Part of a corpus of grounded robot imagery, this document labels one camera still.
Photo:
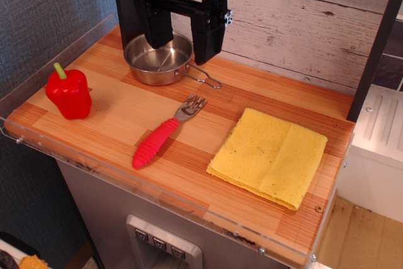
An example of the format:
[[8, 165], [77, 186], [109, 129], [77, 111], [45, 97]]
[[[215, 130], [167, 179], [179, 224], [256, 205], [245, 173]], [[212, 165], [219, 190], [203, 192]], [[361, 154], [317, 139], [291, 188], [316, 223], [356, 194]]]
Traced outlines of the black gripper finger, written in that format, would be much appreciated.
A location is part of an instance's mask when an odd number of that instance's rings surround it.
[[193, 14], [191, 16], [191, 32], [195, 63], [203, 65], [222, 50], [225, 26], [216, 16]]
[[142, 31], [153, 49], [165, 46], [173, 39], [171, 12], [157, 0], [133, 0]]

